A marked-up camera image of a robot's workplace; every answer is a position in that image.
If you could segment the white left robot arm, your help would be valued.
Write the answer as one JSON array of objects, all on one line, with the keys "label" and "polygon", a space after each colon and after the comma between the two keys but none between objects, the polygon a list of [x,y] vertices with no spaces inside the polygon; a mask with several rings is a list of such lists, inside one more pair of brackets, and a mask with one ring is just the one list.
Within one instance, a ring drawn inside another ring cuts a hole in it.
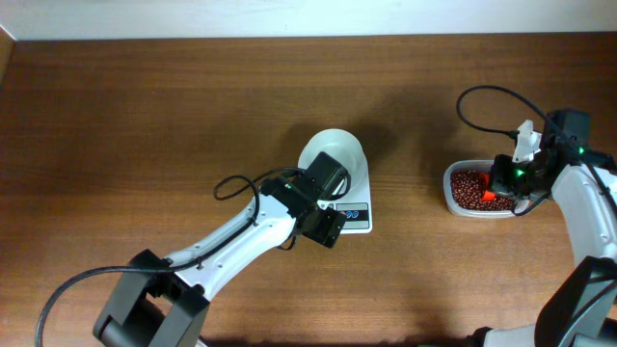
[{"label": "white left robot arm", "polygon": [[330,248],[346,217],[322,200],[339,197],[350,176],[317,178],[303,171],[248,181],[254,193],[234,218],[196,244],[164,258],[134,256],[94,323],[105,346],[196,346],[218,292],[262,254],[297,235]]}]

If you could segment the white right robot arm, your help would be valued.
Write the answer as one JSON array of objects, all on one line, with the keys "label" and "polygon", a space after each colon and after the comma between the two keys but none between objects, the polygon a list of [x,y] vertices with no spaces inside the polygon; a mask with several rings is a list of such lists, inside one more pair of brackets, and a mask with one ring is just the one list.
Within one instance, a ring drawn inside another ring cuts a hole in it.
[{"label": "white right robot arm", "polygon": [[591,118],[576,110],[545,116],[541,133],[522,125],[515,153],[499,155],[489,188],[516,201],[559,207],[575,269],[530,326],[482,328],[476,346],[613,346],[616,322],[616,164],[588,146]]}]

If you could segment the orange plastic scoop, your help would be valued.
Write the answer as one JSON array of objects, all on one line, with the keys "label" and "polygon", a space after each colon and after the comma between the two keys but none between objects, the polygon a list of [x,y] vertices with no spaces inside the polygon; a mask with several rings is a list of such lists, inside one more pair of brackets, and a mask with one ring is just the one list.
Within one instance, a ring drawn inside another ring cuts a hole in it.
[{"label": "orange plastic scoop", "polygon": [[490,175],[488,173],[481,173],[481,176],[485,182],[485,191],[482,195],[482,201],[493,201],[496,199],[496,193],[491,190]]}]

